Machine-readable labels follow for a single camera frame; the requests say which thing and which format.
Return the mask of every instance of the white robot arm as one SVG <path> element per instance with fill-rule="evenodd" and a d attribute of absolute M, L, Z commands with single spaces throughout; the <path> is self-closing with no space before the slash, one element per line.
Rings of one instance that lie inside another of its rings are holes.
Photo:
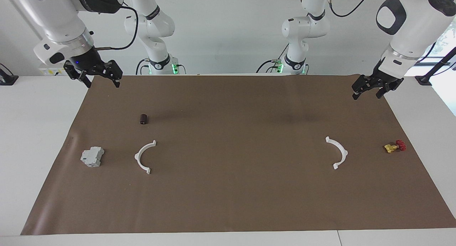
<path fill-rule="evenodd" d="M 67 60 L 65 70 L 72 79 L 90 87 L 86 75 L 111 79 L 116 87 L 122 70 L 113 60 L 105 63 L 93 46 L 91 33 L 78 17 L 78 11 L 117 12 L 123 0 L 19 0 L 33 20 L 43 28 L 46 37 L 34 52 L 45 64 Z"/>
<path fill-rule="evenodd" d="M 138 11 L 138 37 L 149 56 L 149 68 L 154 75 L 178 73 L 177 58 L 168 53 L 166 44 L 160 38 L 174 34 L 174 21 L 160 10 L 155 0 L 130 0 L 131 6 Z M 125 30 L 135 33 L 136 22 L 132 17 L 125 20 Z"/>
<path fill-rule="evenodd" d="M 330 24 L 325 17 L 326 0 L 302 0 L 306 17 L 294 17 L 282 25 L 282 34 L 288 39 L 288 53 L 282 58 L 282 72 L 301 74 L 306 60 L 308 44 L 306 38 L 317 38 L 329 32 Z"/>
<path fill-rule="evenodd" d="M 379 88 L 377 98 L 396 90 L 406 72 L 423 56 L 456 15 L 454 0 L 386 0 L 377 12 L 378 27 L 393 38 L 371 76 L 352 85 L 353 98 Z"/>

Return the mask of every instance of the white semicircular bracket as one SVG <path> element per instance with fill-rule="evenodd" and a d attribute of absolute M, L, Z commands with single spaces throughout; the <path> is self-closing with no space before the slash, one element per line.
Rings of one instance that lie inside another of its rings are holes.
<path fill-rule="evenodd" d="M 337 168 L 339 168 L 339 165 L 342 164 L 345 161 L 345 159 L 347 158 L 348 152 L 345 150 L 345 148 L 339 142 L 337 142 L 333 139 L 330 139 L 329 137 L 326 137 L 326 142 L 330 143 L 332 145 L 335 145 L 337 148 L 339 148 L 339 150 L 342 153 L 342 160 L 340 162 L 334 163 L 334 165 L 332 165 L 334 167 L 334 169 L 337 169 Z"/>
<path fill-rule="evenodd" d="M 140 165 L 140 167 L 146 171 L 146 173 L 149 175 L 150 174 L 150 168 L 146 167 L 146 166 L 143 166 L 141 164 L 141 155 L 145 152 L 145 150 L 149 149 L 149 148 L 152 148 L 152 147 L 155 147 L 155 145 L 157 145 L 157 141 L 153 141 L 152 143 L 148 144 L 148 145 L 144 145 L 141 150 L 135 154 L 135 159 L 136 161 L 138 162 L 138 165 Z"/>

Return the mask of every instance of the brown paper mat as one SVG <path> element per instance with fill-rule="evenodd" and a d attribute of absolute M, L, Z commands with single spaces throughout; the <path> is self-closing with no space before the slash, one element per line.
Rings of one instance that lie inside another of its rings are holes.
<path fill-rule="evenodd" d="M 385 99 L 352 100 L 355 79 L 96 77 L 22 234 L 456 227 Z M 338 170 L 326 136 L 349 152 Z M 147 175 L 134 155 L 154 139 Z M 385 153 L 396 139 L 408 150 Z M 92 146 L 99 168 L 79 160 Z"/>

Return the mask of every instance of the table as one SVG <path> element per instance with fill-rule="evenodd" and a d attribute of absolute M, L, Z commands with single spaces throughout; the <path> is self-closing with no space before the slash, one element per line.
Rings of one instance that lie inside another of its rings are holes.
<path fill-rule="evenodd" d="M 0 87 L 0 245 L 419 246 L 456 241 L 456 229 L 18 236 L 86 91 L 67 77 L 21 77 L 13 87 Z M 412 77 L 386 99 L 456 216 L 456 117 L 432 87 L 419 86 Z"/>

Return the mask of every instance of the white wall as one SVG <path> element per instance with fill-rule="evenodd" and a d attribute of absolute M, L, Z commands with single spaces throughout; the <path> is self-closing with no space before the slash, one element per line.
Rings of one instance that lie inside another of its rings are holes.
<path fill-rule="evenodd" d="M 334 9 L 345 14 L 360 0 L 333 0 Z M 368 73 L 389 43 L 390 36 L 375 23 L 384 0 L 366 0 L 352 15 L 335 17 L 327 8 L 332 29 L 323 38 L 308 40 L 310 74 Z M 266 60 L 277 58 L 287 44 L 281 34 L 284 20 L 303 16 L 300 0 L 157 0 L 162 11 L 173 18 L 176 33 L 164 40 L 171 54 L 187 71 L 196 73 L 251 73 Z M 93 30 L 95 44 L 125 46 L 131 39 L 124 31 L 124 18 L 131 11 L 116 14 L 81 12 L 80 17 Z M 6 28 L 0 41 L 14 41 L 26 33 Z M 23 55 L 33 54 L 33 42 L 22 46 Z M 115 59 L 125 74 L 135 71 L 137 62 L 147 57 L 137 41 L 124 51 L 103 51 L 105 61 Z"/>
<path fill-rule="evenodd" d="M 40 75 L 33 53 L 40 38 L 11 0 L 0 0 L 0 62 L 20 76 Z"/>
<path fill-rule="evenodd" d="M 424 76 L 432 67 L 426 66 L 415 66 L 409 69 L 407 77 Z M 436 73 L 440 73 L 438 76 L 433 76 L 430 79 L 432 88 L 440 96 L 442 101 L 448 106 L 450 111 L 456 116 L 456 93 L 454 85 L 456 85 L 456 71 L 448 69 L 448 66 L 443 66 Z"/>

